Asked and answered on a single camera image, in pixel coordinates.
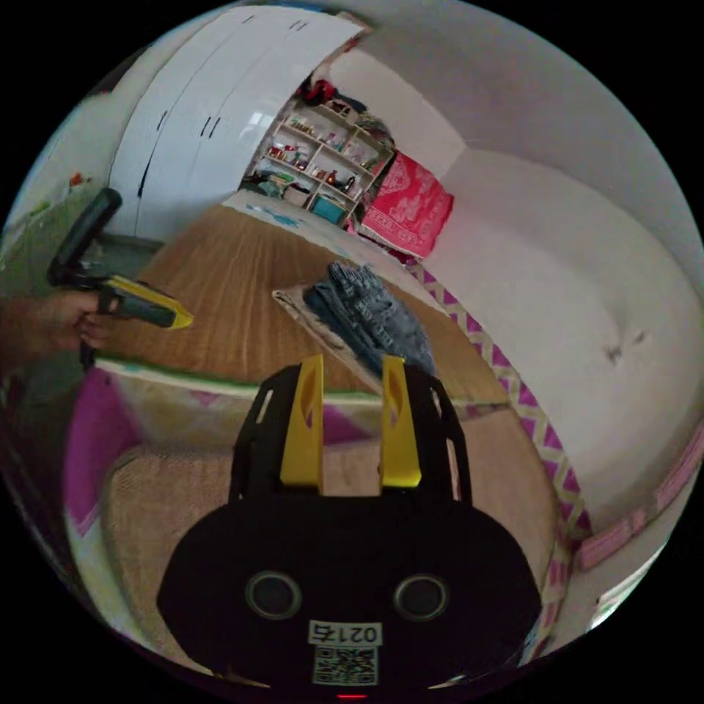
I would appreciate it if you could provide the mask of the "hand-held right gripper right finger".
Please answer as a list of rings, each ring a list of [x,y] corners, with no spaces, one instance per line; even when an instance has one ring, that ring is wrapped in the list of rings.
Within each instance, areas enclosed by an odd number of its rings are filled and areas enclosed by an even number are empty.
[[[382,372],[380,486],[412,489],[421,469],[404,360],[385,356]]]

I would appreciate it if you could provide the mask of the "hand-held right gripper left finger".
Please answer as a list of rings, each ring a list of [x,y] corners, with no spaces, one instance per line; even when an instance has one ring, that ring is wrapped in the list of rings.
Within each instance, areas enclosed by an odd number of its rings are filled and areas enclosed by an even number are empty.
[[[289,488],[323,487],[323,357],[299,365],[279,478]]]

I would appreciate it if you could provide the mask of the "person's left hand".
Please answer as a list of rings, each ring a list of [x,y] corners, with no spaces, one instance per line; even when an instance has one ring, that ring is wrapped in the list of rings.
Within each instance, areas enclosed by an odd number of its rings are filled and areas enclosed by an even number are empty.
[[[49,330],[61,349],[77,349],[86,343],[100,348],[111,333],[114,318],[100,312],[99,296],[91,291],[65,291],[49,298]]]

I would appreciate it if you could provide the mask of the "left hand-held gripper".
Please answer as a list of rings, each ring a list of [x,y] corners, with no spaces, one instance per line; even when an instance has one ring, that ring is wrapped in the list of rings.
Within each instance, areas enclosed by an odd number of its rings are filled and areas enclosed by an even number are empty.
[[[98,315],[140,320],[167,330],[185,329],[194,319],[175,298],[149,284],[123,276],[93,276],[80,263],[77,268],[68,268],[52,262],[47,279],[50,286],[60,290],[95,293]]]

